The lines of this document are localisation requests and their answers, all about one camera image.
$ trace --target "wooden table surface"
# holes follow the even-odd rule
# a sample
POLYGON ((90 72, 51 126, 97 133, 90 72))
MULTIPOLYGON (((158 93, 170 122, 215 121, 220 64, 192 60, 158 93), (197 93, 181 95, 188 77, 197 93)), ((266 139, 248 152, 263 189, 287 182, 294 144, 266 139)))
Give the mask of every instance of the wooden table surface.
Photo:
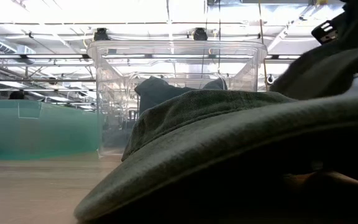
POLYGON ((97 153, 40 161, 0 161, 0 223, 76 223, 80 200, 120 164, 97 153))

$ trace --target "ceiling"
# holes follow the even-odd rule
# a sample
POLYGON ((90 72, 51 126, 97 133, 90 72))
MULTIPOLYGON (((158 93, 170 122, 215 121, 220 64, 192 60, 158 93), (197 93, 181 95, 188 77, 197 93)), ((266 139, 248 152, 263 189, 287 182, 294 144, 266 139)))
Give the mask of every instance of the ceiling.
MULTIPOLYGON (((269 54, 299 55, 319 45, 310 34, 313 28, 343 11, 339 0, 323 6, 309 0, 261 2, 259 12, 258 0, 0 0, 0 41, 36 54, 85 54, 101 27, 112 40, 190 41, 202 27, 208 40, 263 42, 269 54)), ((281 74, 287 67, 268 64, 267 72, 281 74)), ((25 73, 25 67, 7 69, 25 73)), ((45 67, 34 77, 90 78, 95 72, 76 65, 45 67)), ((83 83, 83 88, 96 86, 83 83)))

